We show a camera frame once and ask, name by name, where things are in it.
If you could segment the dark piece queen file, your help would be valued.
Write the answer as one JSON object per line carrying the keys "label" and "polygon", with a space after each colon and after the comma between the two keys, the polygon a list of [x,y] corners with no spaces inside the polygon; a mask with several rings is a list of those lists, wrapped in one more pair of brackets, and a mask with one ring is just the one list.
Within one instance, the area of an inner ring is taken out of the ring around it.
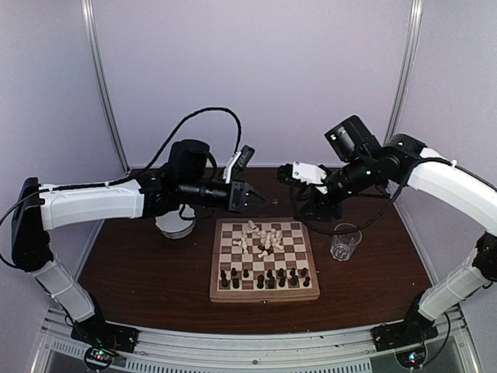
{"label": "dark piece queen file", "polygon": [[265,287],[265,276],[263,274],[260,274],[257,277],[257,288],[263,289],[264,287]]}

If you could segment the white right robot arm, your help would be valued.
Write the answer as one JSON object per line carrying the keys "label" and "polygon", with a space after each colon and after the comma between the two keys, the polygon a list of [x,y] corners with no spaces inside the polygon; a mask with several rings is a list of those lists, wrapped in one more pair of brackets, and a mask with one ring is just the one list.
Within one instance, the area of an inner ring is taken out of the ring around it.
{"label": "white right robot arm", "polygon": [[290,183],[313,187],[305,204],[309,218],[328,220],[340,203],[363,190],[392,181],[400,189],[427,193],[472,218],[484,229],[468,258],[445,280],[425,290],[398,326],[403,342],[414,343],[447,309],[496,280],[496,188],[406,134],[381,145],[356,115],[325,134],[341,169],[290,164]]}

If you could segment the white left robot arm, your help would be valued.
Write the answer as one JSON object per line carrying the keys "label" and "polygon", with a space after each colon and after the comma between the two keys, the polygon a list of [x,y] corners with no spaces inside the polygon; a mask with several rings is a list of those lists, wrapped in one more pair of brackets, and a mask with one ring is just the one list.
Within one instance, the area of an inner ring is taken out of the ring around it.
{"label": "white left robot arm", "polygon": [[111,339],[111,327],[99,315],[96,301],[52,253],[48,232],[87,221],[153,218],[166,238],[182,239],[196,224],[196,206],[241,213],[264,204],[249,183],[235,179],[254,153],[247,145],[236,151],[220,179],[205,177],[213,156],[209,145],[197,140],[174,143],[160,169],[126,180],[55,186],[29,178],[12,209],[12,265],[35,277],[81,323],[82,333],[103,345]]}

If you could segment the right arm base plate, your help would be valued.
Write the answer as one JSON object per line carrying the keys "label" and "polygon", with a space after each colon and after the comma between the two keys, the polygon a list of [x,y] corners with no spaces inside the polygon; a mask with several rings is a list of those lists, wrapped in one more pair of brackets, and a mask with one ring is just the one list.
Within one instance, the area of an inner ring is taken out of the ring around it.
{"label": "right arm base plate", "polygon": [[371,330],[377,352],[422,343],[438,335],[439,332],[433,324],[417,325],[405,320],[379,325]]}

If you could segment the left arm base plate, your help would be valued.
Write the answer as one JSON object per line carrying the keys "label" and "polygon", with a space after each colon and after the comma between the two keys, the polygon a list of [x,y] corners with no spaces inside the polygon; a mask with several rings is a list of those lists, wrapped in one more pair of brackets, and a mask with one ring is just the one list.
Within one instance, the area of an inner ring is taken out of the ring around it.
{"label": "left arm base plate", "polygon": [[138,336],[139,331],[133,327],[108,323],[104,326],[83,326],[77,323],[71,331],[73,340],[85,342],[93,347],[126,353],[134,352]]}

